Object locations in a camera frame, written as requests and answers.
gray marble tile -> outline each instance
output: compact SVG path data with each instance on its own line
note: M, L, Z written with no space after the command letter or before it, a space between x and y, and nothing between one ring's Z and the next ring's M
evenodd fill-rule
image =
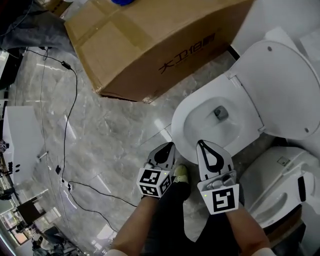
M37 48L32 50L45 53ZM66 133L64 179L88 184L102 193L122 197L134 205L141 198L136 186L139 168L144 166L152 150L172 140L171 120L179 103L235 62L225 52L151 104L144 104L98 96L92 91L92 85L77 58L58 50L50 50L49 56L69 63L78 77L77 101ZM45 229L55 224L83 251L101 254L108 249L115 233L103 217L84 211L75 203L67 188L60 184L61 174L55 172L57 165L61 168L64 165L65 125L75 91L73 72L52 59L44 61L32 52L25 55L17 79L9 90L9 104L33 106L39 124L42 116L46 150L49 153L46 161L36 166L32 181L22 190L33 195L36 189L32 188L32 184L41 184L41 189L48 189L40 197L40 204L48 215L39 225ZM262 138L253 147L263 150L266 145L269 145L269 140ZM237 155L234 160L245 162L244 168L255 158L247 157L248 154L251 153L239 153L239 158ZM196 187L200 180L197 165L176 152L178 164L185 164L190 170L192 193L183 205L184 222L187 236L196 240L209 213ZM79 205L100 212L116 230L121 228L134 210L121 200L101 195L83 185L74 184L71 193Z

white toilet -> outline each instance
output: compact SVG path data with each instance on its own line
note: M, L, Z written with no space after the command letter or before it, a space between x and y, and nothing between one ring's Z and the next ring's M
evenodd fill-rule
M232 156L261 133L303 140L320 126L320 80L292 40L276 28L224 74L185 98L172 139L197 164L196 145L210 141Z

shoe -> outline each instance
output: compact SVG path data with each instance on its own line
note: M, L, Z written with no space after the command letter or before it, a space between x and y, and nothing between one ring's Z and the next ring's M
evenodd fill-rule
M173 176L175 176L173 182L185 182L189 184L189 173L185 165L178 165L174 170Z

fiducial marker cube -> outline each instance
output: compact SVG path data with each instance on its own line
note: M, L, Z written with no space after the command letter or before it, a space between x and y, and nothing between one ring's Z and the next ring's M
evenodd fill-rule
M141 194L161 198L171 185L172 172L140 168L136 184Z

